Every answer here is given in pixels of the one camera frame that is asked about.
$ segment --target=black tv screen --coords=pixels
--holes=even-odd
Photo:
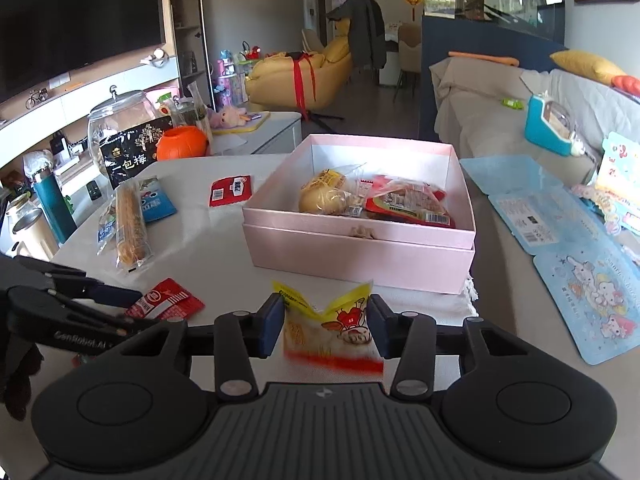
[[[161,0],[0,0],[0,102],[69,70],[161,43]]]

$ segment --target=gray sofa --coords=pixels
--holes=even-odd
[[[438,116],[435,131],[460,158],[528,154],[566,185],[589,177],[587,157],[562,157],[524,139],[525,110],[500,101],[528,102],[548,92],[572,111],[594,150],[612,130],[638,140],[640,105],[598,83],[560,70],[537,73],[472,59],[431,66]],[[476,216],[472,275],[481,316],[564,361],[602,384],[618,408],[618,426],[602,463],[623,480],[640,477],[640,348],[597,366],[586,364],[535,267],[480,190],[468,183]]]

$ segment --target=orange pumpkin bucket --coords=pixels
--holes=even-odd
[[[176,126],[165,131],[158,142],[158,160],[204,156],[207,136],[195,126]]]

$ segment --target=pink box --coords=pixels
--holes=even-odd
[[[300,189],[319,171],[362,164],[441,187],[456,229],[297,212]],[[242,208],[255,266],[352,282],[459,294],[476,252],[476,224],[453,147],[384,137],[311,135]],[[355,237],[366,233],[375,239]]]

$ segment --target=dark jacket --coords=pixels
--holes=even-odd
[[[353,64],[362,68],[386,65],[385,22],[375,0],[347,0],[327,14],[329,20],[349,18],[349,50]]]

